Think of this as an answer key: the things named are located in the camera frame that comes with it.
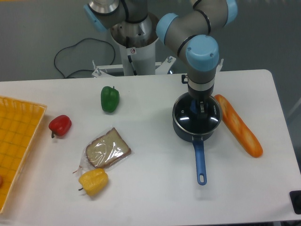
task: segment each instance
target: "baguette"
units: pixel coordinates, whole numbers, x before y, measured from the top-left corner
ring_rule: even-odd
[[[220,103],[222,108],[222,120],[246,152],[254,158],[262,156],[263,149],[259,141],[245,125],[229,101],[219,94],[214,98]]]

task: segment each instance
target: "orange basket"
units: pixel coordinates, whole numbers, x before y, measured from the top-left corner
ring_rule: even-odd
[[[0,213],[47,106],[0,96]]]

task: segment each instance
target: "cooking pot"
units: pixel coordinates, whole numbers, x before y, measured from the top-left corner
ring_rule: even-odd
[[[183,140],[192,142],[194,146],[200,185],[207,183],[204,141],[211,137],[222,120],[222,111],[214,97],[210,96],[204,105],[204,112],[197,110],[196,100],[185,93],[176,100],[173,107],[173,127],[176,134]]]

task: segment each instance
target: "gray floor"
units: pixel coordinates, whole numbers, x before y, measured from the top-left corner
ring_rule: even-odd
[[[108,33],[94,30],[86,18],[87,0],[30,0],[0,2],[0,81],[60,79],[54,68],[55,54],[62,48],[92,37],[112,43]],[[268,69],[274,76],[297,160],[301,162],[301,108],[290,110],[301,98],[301,0],[237,0],[238,16],[226,28],[215,31],[225,71]],[[149,10],[161,18],[190,12],[188,0],[149,0]],[[172,55],[162,43],[156,46],[157,61]],[[57,58],[66,75],[79,69],[108,65],[109,46],[87,41]],[[116,55],[114,64],[120,64]],[[181,62],[173,68],[185,72]],[[90,77],[78,73],[76,77]]]

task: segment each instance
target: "sandwich bag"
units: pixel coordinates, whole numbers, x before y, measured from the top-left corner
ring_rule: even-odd
[[[111,169],[132,154],[131,148],[113,126],[91,140],[82,152],[78,171]]]

